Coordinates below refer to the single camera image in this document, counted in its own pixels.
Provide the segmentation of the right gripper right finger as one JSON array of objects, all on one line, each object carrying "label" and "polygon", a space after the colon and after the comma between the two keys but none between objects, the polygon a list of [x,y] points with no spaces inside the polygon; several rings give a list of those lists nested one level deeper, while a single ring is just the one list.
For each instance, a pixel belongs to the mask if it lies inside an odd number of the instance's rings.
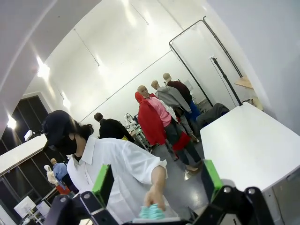
[{"label": "right gripper right finger", "polygon": [[237,225],[273,225],[270,210],[257,187],[244,191],[225,185],[212,160],[204,160],[201,179],[209,200],[206,208],[194,216],[193,225],[220,225],[229,219]]}]

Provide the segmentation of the person's left hand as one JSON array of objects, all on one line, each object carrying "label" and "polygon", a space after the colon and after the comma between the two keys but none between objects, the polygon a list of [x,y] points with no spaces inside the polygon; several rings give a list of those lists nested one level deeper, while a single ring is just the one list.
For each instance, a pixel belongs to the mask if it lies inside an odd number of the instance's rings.
[{"label": "person's left hand", "polygon": [[150,190],[146,193],[144,198],[144,206],[150,207],[156,204],[159,209],[165,211],[165,201],[163,196],[163,189],[159,185],[152,185]]}]

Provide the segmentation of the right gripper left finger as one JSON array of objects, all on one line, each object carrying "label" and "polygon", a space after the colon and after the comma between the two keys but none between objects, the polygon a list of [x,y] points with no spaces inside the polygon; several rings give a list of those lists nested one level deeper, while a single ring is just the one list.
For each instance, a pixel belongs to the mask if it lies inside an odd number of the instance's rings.
[{"label": "right gripper left finger", "polygon": [[110,165],[103,165],[91,191],[71,198],[58,195],[47,214],[45,225],[78,225],[90,219],[94,225],[117,225],[107,209],[108,199],[114,183]]}]

